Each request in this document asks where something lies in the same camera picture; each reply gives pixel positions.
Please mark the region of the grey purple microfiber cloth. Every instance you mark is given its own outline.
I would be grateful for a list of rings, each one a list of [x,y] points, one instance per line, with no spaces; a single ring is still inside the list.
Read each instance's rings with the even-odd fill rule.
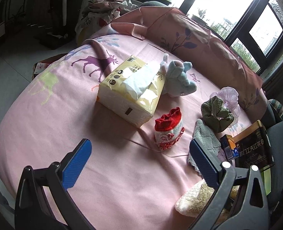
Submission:
[[[202,119],[196,121],[193,139],[199,140],[206,149],[216,156],[220,161],[225,161],[225,154],[221,148],[221,143],[214,134],[213,130],[206,126]]]

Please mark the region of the striped cushion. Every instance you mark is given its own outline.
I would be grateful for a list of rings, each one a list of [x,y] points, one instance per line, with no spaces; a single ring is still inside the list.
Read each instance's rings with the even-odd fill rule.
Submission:
[[[276,99],[269,99],[269,103],[271,104],[272,108],[276,111],[279,118],[283,121],[283,105]]]

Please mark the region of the pink leaf print pillow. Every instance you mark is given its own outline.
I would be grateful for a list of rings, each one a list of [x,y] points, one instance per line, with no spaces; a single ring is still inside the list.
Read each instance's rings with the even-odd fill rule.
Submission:
[[[140,7],[108,25],[121,34],[148,39],[183,61],[217,87],[233,87],[239,105],[251,121],[261,119],[267,110],[263,80],[255,74],[211,30],[190,20],[179,9],[161,6]]]

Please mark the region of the cream waffle towel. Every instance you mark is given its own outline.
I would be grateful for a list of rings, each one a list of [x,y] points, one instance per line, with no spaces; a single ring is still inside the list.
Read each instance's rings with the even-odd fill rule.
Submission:
[[[209,202],[213,193],[214,189],[202,179],[179,198],[175,203],[175,210],[186,217],[196,218]]]

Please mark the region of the pile of clothes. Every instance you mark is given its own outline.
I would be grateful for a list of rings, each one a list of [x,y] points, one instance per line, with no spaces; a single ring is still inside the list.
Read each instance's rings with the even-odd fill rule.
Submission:
[[[81,45],[85,39],[111,21],[137,7],[131,0],[88,0],[87,5],[80,12],[75,28],[76,43]]]

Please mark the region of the black window frame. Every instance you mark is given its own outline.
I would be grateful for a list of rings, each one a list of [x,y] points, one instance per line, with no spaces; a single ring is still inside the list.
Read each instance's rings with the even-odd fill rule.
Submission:
[[[283,0],[166,1],[231,47],[257,74],[283,44]]]

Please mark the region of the lilac mesh scrunchie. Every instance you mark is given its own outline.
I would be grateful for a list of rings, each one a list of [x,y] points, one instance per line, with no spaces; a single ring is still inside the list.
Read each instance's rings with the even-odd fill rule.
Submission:
[[[228,126],[231,128],[238,123],[238,118],[241,113],[238,103],[238,92],[233,87],[223,87],[219,92],[213,92],[209,97],[212,98],[214,96],[221,98],[223,106],[231,111],[234,117],[233,122]]]

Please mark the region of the dark grey sofa cushion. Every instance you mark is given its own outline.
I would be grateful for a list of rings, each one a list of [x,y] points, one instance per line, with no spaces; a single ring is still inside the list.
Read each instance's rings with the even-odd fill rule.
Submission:
[[[267,196],[269,208],[278,203],[283,189],[283,120],[270,103],[260,120],[267,129],[271,144],[274,166],[271,168],[271,193]]]

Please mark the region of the small blue orange carton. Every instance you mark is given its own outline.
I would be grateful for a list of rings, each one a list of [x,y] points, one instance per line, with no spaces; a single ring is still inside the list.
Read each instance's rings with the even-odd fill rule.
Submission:
[[[227,160],[233,160],[240,156],[236,143],[231,135],[222,136],[220,142]]]

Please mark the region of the yellow tissue pack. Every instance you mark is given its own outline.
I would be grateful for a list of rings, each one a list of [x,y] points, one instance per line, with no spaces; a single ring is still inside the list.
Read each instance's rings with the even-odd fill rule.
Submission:
[[[97,101],[139,128],[157,108],[165,83],[164,63],[130,56],[99,84]]]

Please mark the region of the red box on floor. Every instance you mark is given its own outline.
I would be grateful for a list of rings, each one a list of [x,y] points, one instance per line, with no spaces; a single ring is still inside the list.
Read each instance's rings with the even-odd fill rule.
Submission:
[[[50,64],[57,61],[61,57],[65,56],[65,53],[49,57],[45,60],[41,60],[33,65],[33,73],[32,73],[32,80],[35,79],[40,73],[42,73]]]

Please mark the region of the black gold tea box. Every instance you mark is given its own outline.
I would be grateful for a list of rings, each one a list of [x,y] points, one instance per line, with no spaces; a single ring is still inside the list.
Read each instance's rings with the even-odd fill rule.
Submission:
[[[239,151],[236,167],[249,168],[256,165],[260,172],[274,166],[272,149],[265,126],[260,120],[233,137]]]

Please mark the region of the red white knitted hat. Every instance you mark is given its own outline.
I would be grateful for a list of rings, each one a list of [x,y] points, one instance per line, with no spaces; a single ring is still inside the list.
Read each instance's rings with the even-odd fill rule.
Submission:
[[[179,107],[173,108],[155,120],[155,144],[161,151],[170,149],[184,131],[182,112]]]

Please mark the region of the light blue plush elephant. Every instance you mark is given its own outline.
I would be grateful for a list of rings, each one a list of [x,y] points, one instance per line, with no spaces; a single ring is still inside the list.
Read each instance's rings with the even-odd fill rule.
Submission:
[[[197,86],[195,82],[187,77],[187,71],[192,69],[192,63],[180,60],[168,62],[168,58],[169,54],[165,53],[160,63],[160,71],[165,76],[162,94],[175,98],[196,92]]]

